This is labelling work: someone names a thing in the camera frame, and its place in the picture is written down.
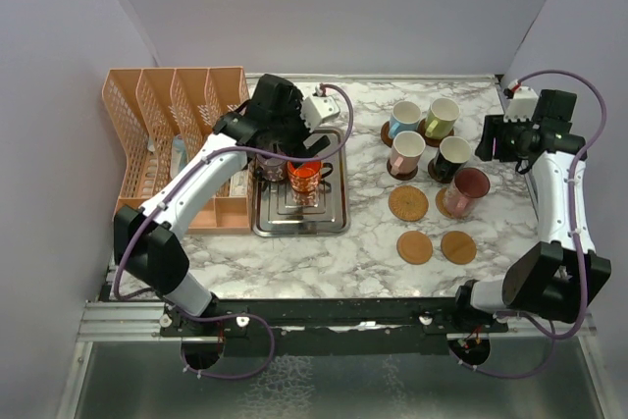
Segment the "black mug white inside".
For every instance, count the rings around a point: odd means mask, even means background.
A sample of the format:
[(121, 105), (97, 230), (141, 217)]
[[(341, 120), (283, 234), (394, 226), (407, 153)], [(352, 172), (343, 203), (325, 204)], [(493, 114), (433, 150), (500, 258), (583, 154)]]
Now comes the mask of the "black mug white inside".
[(435, 157), (428, 164), (430, 177), (438, 183), (450, 183), (455, 174), (470, 160), (472, 148), (459, 136), (444, 138)]

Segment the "orange mug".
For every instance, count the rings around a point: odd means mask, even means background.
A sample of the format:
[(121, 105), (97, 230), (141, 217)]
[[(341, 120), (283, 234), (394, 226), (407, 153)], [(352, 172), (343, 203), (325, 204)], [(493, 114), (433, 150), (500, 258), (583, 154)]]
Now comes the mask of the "orange mug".
[(313, 161), (296, 166), (288, 162), (288, 180), (291, 188), (299, 193), (312, 192), (333, 172), (332, 163)]

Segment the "dusty pink mug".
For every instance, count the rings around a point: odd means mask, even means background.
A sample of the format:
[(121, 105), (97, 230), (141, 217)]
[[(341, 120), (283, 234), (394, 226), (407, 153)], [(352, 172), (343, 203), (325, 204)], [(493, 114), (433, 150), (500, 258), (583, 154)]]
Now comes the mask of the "dusty pink mug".
[(489, 177), (477, 168), (464, 168), (445, 191), (444, 207), (456, 219), (467, 217), (491, 188)]

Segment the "lilac mug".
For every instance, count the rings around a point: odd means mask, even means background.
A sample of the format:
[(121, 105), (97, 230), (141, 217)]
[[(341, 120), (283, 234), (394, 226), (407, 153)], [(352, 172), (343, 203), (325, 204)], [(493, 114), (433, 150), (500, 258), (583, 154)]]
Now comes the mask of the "lilac mug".
[(259, 181), (279, 183), (288, 177), (287, 161), (277, 157), (256, 155), (255, 177)]

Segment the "pale yellow mug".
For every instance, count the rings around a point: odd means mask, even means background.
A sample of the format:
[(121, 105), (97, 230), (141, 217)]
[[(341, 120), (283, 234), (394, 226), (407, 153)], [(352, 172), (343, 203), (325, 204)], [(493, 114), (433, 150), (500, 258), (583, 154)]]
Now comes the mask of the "pale yellow mug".
[(459, 116), (460, 108), (454, 100), (444, 97), (434, 100), (425, 120), (425, 135), (430, 139), (447, 137)]

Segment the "brown ringed wooden coaster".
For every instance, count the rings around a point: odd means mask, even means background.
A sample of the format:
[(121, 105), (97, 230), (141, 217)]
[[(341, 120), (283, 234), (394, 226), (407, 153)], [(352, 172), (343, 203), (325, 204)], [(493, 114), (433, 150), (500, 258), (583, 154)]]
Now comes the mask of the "brown ringed wooden coaster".
[(381, 130), (380, 130), (380, 138), (381, 138), (381, 141), (387, 147), (392, 147), (393, 146), (393, 139), (390, 138), (389, 131), (390, 131), (390, 123), (389, 122), (384, 122), (384, 124), (382, 125)]

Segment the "white mug pink handle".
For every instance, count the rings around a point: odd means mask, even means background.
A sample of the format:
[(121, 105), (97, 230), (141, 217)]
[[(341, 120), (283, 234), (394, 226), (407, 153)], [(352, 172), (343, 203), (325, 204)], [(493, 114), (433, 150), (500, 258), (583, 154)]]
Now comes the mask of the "white mug pink handle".
[(408, 173), (418, 167), (426, 148), (424, 138), (417, 131), (402, 131), (392, 142), (389, 161), (394, 173)]

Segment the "dark walnut coaster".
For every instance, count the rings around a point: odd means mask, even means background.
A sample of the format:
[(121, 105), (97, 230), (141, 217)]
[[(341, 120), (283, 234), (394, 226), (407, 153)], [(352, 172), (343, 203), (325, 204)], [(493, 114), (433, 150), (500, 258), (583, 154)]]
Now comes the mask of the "dark walnut coaster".
[(411, 172), (408, 173), (394, 173), (393, 166), (390, 161), (386, 162), (387, 164), (387, 172), (398, 181), (410, 181), (412, 180), (418, 173), (419, 167), (415, 167)]

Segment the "light blue mug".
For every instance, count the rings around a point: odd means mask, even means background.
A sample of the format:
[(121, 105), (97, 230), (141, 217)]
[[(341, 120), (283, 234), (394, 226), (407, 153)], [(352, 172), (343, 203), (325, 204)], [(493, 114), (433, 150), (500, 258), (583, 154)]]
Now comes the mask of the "light blue mug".
[(421, 109), (414, 102), (395, 103), (389, 119), (388, 138), (394, 139), (402, 131), (417, 131), (421, 119)]

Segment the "woven rattan coaster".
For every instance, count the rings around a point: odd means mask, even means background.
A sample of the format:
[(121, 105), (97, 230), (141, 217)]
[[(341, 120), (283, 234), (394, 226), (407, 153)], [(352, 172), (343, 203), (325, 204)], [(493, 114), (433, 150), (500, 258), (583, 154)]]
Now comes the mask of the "woven rattan coaster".
[(445, 217), (449, 218), (449, 219), (458, 219), (455, 216), (452, 216), (445, 208), (445, 204), (444, 204), (444, 199), (445, 199), (445, 194), (446, 194), (446, 188), (443, 187), (441, 188), (438, 193), (436, 194), (436, 206), (437, 209), (441, 212), (442, 215), (444, 215)]
[(426, 194), (412, 185), (402, 185), (389, 196), (389, 208), (398, 219), (406, 222), (421, 220), (429, 209)]

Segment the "light wood grooved coaster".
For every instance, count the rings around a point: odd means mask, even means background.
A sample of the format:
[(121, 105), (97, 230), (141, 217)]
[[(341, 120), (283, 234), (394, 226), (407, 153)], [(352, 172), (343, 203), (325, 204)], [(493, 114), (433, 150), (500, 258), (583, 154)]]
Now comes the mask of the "light wood grooved coaster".
[(474, 239), (467, 233), (452, 231), (443, 236), (441, 251), (449, 262), (466, 265), (475, 259), (477, 246)]

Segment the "light wood round coaster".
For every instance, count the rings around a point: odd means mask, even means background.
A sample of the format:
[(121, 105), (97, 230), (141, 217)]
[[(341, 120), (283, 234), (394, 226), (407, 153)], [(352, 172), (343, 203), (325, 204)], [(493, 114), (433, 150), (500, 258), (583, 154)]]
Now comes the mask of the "light wood round coaster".
[(413, 265), (425, 264), (433, 255), (431, 240), (419, 231), (403, 233), (397, 240), (396, 249), (405, 262)]

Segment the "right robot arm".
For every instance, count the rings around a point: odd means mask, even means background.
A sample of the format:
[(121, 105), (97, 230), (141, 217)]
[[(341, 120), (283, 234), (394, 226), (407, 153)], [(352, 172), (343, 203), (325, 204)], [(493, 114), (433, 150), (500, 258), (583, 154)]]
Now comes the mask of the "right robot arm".
[(573, 324), (611, 274), (588, 230), (586, 140), (571, 131), (576, 94), (513, 86), (505, 96), (505, 112), (486, 116), (475, 154), (482, 161), (512, 163), (518, 174), (531, 176), (539, 240), (502, 279), (459, 287), (450, 319), (463, 332), (505, 312)]

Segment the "blue white package in organizer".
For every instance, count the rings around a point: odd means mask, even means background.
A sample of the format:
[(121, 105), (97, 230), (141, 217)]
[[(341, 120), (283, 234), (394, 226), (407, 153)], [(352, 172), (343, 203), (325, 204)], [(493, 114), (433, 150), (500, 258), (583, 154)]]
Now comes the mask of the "blue white package in organizer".
[(170, 178), (174, 179), (186, 166), (187, 153), (180, 134), (174, 136), (171, 146)]

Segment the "peach plastic file organizer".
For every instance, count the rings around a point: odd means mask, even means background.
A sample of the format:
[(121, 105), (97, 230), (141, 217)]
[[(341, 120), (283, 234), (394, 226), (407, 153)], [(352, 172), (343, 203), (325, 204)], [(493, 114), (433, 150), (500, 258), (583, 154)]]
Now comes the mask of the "peach plastic file organizer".
[(119, 207), (138, 208), (170, 182), (171, 146), (187, 161), (216, 121), (249, 97), (243, 68), (112, 69), (102, 99), (127, 158)]

